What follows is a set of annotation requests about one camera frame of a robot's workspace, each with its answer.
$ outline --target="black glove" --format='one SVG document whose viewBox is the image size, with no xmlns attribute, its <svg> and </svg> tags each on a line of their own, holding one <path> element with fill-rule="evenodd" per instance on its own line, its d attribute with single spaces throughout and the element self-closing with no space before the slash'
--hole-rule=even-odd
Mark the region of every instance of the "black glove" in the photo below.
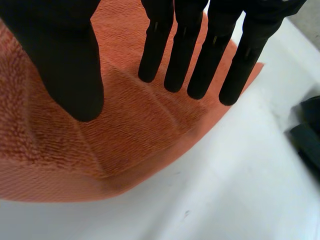
<svg viewBox="0 0 320 240">
<path fill-rule="evenodd" d="M 234 104 L 255 66 L 267 40 L 280 27 L 283 19 L 296 14 L 306 0 L 211 0 L 208 31 L 187 93 L 193 99 L 206 94 L 222 55 L 231 39 L 236 21 L 246 12 L 243 34 L 221 88 L 219 99 L 224 105 Z M 151 82 L 158 71 L 173 24 L 178 23 L 164 87 L 170 92 L 181 89 L 196 40 L 201 28 L 203 10 L 208 0 L 141 0 L 150 25 L 138 76 Z"/>
<path fill-rule="evenodd" d="M 100 0 L 0 0 L 0 18 L 50 96 L 79 121 L 102 111 L 99 47 L 90 23 Z"/>
</svg>

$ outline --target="white table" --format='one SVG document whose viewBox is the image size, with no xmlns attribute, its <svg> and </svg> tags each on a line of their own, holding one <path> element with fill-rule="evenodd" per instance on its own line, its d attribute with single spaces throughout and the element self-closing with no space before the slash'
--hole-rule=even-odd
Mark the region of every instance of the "white table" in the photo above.
<svg viewBox="0 0 320 240">
<path fill-rule="evenodd" d="M 255 82 L 175 163 L 104 201 L 2 201 L 0 239 L 319 240 L 319 187 L 283 132 L 320 84 L 320 53 L 285 20 L 260 61 Z"/>
</svg>

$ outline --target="terry cloth towel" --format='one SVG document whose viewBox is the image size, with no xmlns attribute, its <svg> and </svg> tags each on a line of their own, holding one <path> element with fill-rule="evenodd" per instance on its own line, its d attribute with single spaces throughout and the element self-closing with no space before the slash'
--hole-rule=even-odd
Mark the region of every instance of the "terry cloth towel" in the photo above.
<svg viewBox="0 0 320 240">
<path fill-rule="evenodd" d="M 230 43 L 202 100 L 187 84 L 207 32 L 204 17 L 187 79 L 163 86 L 175 24 L 152 83 L 138 78 L 149 20 L 139 0 L 102 0 L 91 19 L 105 103 L 78 122 L 48 95 L 23 49 L 0 23 L 0 198 L 25 202 L 101 200 L 128 191 L 171 164 L 229 109 L 218 94 L 236 51 Z M 262 69 L 257 64 L 247 83 Z"/>
</svg>

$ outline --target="dark object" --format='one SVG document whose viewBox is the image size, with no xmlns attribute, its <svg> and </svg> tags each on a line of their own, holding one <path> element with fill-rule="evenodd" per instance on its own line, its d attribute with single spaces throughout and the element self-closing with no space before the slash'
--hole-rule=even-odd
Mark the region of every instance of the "dark object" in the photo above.
<svg viewBox="0 0 320 240">
<path fill-rule="evenodd" d="M 99 0 L 0 0 L 0 17 L 19 41 L 50 96 L 72 117 L 102 111 L 99 47 L 90 23 Z"/>
<path fill-rule="evenodd" d="M 306 120 L 294 127 L 290 134 L 299 149 L 299 155 L 320 170 L 320 96 L 301 103 Z"/>
<path fill-rule="evenodd" d="M 160 12 L 166 12 L 164 4 L 172 6 L 171 3 L 173 3 L 173 0 L 141 1 L 150 19 L 150 24 L 157 22 L 156 19 L 161 20 L 157 9 L 160 9 Z M 221 103 L 224 105 L 234 104 L 268 39 L 279 29 L 283 19 L 296 14 L 305 1 L 211 0 L 208 10 L 208 32 L 187 88 L 189 96 L 193 99 L 201 99 L 206 94 L 231 39 L 236 21 L 242 11 L 245 11 L 243 35 L 219 94 Z M 207 3 L 208 0 L 174 1 L 178 29 L 174 37 L 171 59 L 164 80 L 164 87 L 170 92 L 179 91 L 185 80 L 200 29 L 200 18 Z M 162 55 L 153 54 L 155 59 L 148 61 L 149 64 L 145 64 L 145 56 L 153 57 L 146 51 L 153 50 L 157 44 L 156 39 L 150 40 L 147 31 L 146 46 L 148 48 L 144 48 L 139 68 L 139 77 L 145 82 L 153 80 L 161 62 Z"/>
</svg>

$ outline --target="towel fabric texture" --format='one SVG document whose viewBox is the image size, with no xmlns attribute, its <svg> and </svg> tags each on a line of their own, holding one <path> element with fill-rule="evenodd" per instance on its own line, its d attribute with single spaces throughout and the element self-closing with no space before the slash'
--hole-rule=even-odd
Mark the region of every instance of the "towel fabric texture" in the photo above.
<svg viewBox="0 0 320 240">
<path fill-rule="evenodd" d="M 176 24 L 155 80 L 144 83 L 138 68 L 149 20 L 140 1 L 102 0 L 91 22 L 105 103 L 101 115 L 86 123 L 49 97 L 37 69 L 0 22 L 0 198 L 79 202 L 124 193 L 184 154 L 229 109 L 218 94 L 236 51 L 232 42 L 206 96 L 187 95 L 206 37 L 206 17 L 177 93 L 163 87 Z M 255 66 L 247 86 L 262 66 Z"/>
</svg>

